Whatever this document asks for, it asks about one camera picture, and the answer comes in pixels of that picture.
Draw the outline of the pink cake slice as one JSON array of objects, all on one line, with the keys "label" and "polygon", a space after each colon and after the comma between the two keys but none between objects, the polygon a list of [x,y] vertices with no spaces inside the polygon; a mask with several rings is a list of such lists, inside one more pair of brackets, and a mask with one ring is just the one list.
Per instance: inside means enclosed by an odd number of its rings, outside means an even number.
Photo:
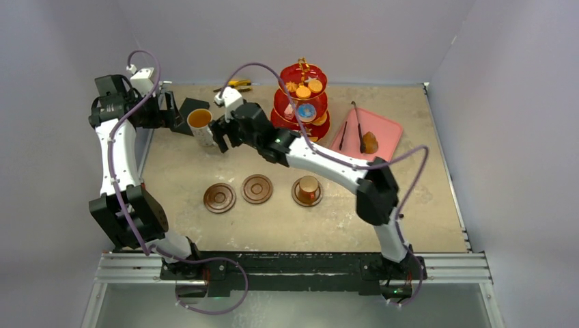
[{"label": "pink cake slice", "polygon": [[296,106],[294,104],[292,104],[291,102],[286,106],[286,108],[283,110],[283,117],[287,120],[287,121],[292,121],[295,116],[296,116]]}]

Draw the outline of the orange flower cookie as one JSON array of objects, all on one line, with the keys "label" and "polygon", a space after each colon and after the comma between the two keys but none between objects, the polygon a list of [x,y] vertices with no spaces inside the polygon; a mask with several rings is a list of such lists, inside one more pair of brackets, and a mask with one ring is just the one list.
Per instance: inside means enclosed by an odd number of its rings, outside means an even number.
[{"label": "orange flower cookie", "polygon": [[289,93],[294,93],[298,89],[298,84],[293,81],[285,83],[285,88]]}]

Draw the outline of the blue frosted donut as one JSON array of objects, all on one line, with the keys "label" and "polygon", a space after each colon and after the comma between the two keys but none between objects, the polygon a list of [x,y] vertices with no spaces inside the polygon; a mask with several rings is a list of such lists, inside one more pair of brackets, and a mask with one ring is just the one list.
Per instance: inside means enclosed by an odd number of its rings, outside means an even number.
[{"label": "blue frosted donut", "polygon": [[317,110],[314,105],[309,103],[298,105],[296,110],[296,117],[299,118],[301,122],[312,122],[316,116]]}]

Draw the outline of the round orange cookie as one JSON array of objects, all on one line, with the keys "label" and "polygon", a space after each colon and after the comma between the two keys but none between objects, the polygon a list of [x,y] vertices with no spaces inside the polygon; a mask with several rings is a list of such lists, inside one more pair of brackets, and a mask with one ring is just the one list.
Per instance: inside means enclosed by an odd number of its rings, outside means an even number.
[{"label": "round orange cookie", "polygon": [[311,90],[305,85],[299,85],[295,91],[299,99],[309,99],[311,97]]}]

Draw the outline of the red three-tier cake stand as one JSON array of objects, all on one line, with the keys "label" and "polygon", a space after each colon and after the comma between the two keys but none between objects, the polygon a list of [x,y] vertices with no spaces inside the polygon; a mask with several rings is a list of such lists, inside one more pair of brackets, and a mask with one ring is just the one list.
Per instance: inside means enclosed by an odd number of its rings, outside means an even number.
[{"label": "red three-tier cake stand", "polygon": [[[311,93],[311,97],[309,99],[299,99],[295,92],[289,93],[286,90],[285,83],[288,81],[293,81],[298,85],[307,86],[304,81],[308,77],[316,77],[317,80],[324,84],[324,89],[319,94]],[[282,82],[279,83],[279,88],[274,94],[273,108],[270,113],[270,121],[275,127],[288,128],[294,131],[300,131],[300,125],[303,125],[306,130],[307,137],[312,142],[315,143],[323,139],[330,129],[330,114],[328,110],[328,97],[326,94],[328,79],[325,73],[320,67],[314,64],[310,64],[304,57],[302,57],[298,59],[295,64],[282,69],[280,72],[280,78]],[[303,103],[312,104],[317,110],[317,116],[314,120],[318,119],[326,111],[328,112],[328,119],[322,126],[314,126],[312,125],[312,122],[301,122],[300,119],[296,116],[292,121],[287,121],[283,117],[283,110],[289,103],[292,103],[296,106],[295,111],[297,110],[298,105]]]}]

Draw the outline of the yellow frosted donut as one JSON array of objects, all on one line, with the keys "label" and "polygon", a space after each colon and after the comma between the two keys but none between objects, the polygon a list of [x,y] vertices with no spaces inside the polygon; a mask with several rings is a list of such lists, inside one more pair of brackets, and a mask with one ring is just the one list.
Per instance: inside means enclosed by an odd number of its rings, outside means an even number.
[{"label": "yellow frosted donut", "polygon": [[325,124],[325,122],[328,119],[328,112],[324,112],[324,114],[322,116],[320,116],[318,119],[312,121],[312,125],[314,126],[322,126]]}]

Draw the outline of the round cracker cookie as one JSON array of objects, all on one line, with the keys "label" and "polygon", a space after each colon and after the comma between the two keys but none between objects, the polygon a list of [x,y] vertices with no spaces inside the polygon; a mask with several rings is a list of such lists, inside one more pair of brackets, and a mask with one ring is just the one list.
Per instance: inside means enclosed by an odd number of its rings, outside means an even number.
[{"label": "round cracker cookie", "polygon": [[311,90],[312,94],[319,94],[324,89],[324,84],[319,81],[312,81],[307,84],[307,87]]}]

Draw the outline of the small brown cup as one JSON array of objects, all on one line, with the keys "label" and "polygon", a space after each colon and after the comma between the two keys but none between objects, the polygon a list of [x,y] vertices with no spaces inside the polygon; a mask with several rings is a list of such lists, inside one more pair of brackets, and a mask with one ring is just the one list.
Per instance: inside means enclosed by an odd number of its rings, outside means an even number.
[{"label": "small brown cup", "polygon": [[313,205],[321,197],[319,181],[313,176],[303,176],[298,180],[297,199],[306,205]]}]

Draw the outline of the pink serving tray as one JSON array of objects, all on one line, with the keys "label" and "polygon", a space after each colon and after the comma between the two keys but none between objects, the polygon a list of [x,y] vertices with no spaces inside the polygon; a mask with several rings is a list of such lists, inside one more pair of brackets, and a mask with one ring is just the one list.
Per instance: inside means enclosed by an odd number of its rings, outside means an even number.
[{"label": "pink serving tray", "polygon": [[[359,150],[358,118],[361,120],[361,132],[364,135],[371,131],[377,138],[379,149],[374,154],[363,154]],[[385,161],[393,158],[397,144],[403,132],[402,126],[384,116],[358,108],[358,114],[354,109],[349,110],[339,130],[329,145],[329,149],[345,156],[372,161],[378,156]]]}]

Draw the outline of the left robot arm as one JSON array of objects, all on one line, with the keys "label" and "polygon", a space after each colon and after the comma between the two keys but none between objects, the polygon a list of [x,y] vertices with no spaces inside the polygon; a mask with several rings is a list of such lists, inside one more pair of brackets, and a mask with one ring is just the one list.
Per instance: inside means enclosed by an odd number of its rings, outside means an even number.
[{"label": "left robot arm", "polygon": [[98,77],[98,97],[91,105],[89,124],[102,153],[102,185],[89,212],[117,248],[156,252],[186,279],[203,273],[203,260],[193,254],[193,244],[169,229],[162,206],[146,190],[138,172],[135,145],[137,129],[173,127],[181,123],[175,103],[165,110],[158,104],[159,86],[153,68],[131,77],[111,74]]}]

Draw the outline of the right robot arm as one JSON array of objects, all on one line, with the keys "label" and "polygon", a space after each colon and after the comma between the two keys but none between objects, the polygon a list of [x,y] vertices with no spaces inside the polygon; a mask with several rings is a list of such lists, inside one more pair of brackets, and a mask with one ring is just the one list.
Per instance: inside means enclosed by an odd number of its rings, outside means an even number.
[{"label": "right robot arm", "polygon": [[216,102],[224,115],[210,123],[213,139],[221,152],[245,144],[266,161],[303,169],[331,180],[356,197],[356,214],[376,232],[385,273],[399,278],[410,269],[410,246],[398,224],[402,202],[399,186],[388,162],[380,157],[365,161],[321,146],[307,137],[277,128],[255,102],[242,99],[231,104]]}]

